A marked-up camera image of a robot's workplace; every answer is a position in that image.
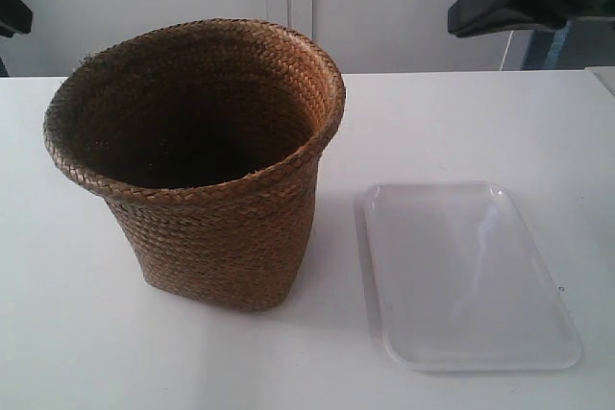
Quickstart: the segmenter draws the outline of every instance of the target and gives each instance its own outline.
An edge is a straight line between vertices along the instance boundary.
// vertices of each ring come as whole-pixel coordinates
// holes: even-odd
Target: basket rim
[[[212,202],[220,199],[224,199],[225,201],[228,201],[230,198],[240,199],[246,195],[260,194],[269,196],[268,190],[270,187],[283,181],[288,175],[291,175],[289,171],[297,170],[303,164],[319,158],[320,153],[322,153],[337,132],[341,122],[346,99],[346,89],[341,73],[331,57],[311,39],[285,26],[259,19],[225,18],[182,23],[167,28],[156,29],[144,35],[120,42],[100,52],[93,58],[88,59],[82,68],[91,63],[95,64],[99,59],[108,58],[110,55],[112,56],[113,53],[117,53],[122,47],[127,45],[138,45],[143,41],[157,38],[159,33],[189,30],[192,28],[198,30],[212,24],[235,24],[242,27],[268,29],[269,32],[275,35],[289,39],[294,45],[303,48],[314,58],[316,64],[321,68],[323,76],[326,78],[325,85],[330,91],[332,109],[327,115],[324,123],[317,128],[308,141],[279,162],[236,180],[183,188],[148,188],[136,186],[96,173],[77,160],[73,150],[67,147],[66,143],[58,142],[61,140],[60,133],[62,132],[58,130],[59,125],[62,124],[58,117],[59,113],[62,112],[62,100],[67,95],[72,96],[72,90],[69,88],[72,76],[69,76],[62,83],[52,99],[45,112],[43,122],[45,146],[56,166],[72,181],[90,192],[104,197],[108,201],[130,203],[134,205],[201,205],[205,202]],[[285,176],[276,175],[276,173],[281,170],[287,172]]]

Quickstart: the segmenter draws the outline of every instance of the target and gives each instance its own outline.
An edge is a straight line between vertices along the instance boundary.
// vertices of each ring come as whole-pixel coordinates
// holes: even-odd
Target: white table
[[[305,262],[258,315],[145,284],[103,202],[43,148],[60,82],[0,80],[1,409],[615,408],[615,99],[591,73],[346,76]],[[469,180],[508,189],[565,287],[573,369],[420,374],[383,352],[354,196]]]

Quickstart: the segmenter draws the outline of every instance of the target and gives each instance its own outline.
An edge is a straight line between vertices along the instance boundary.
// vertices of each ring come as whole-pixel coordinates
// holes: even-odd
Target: wicker basket
[[[107,201],[150,284],[260,310],[297,274],[344,100],[339,71],[304,36],[201,21],[88,59],[51,102],[45,142]]]

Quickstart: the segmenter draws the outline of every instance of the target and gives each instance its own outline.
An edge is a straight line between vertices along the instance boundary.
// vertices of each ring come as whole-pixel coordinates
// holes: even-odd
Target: clear plastic tray
[[[395,358],[439,372],[557,370],[580,359],[557,287],[499,186],[375,186],[364,211]]]

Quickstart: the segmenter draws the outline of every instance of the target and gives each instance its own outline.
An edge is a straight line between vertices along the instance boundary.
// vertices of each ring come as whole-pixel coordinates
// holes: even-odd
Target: woven basket
[[[147,282],[260,310],[297,274],[344,100],[339,71],[304,36],[201,21],[88,59],[51,102],[45,143],[107,201]]]

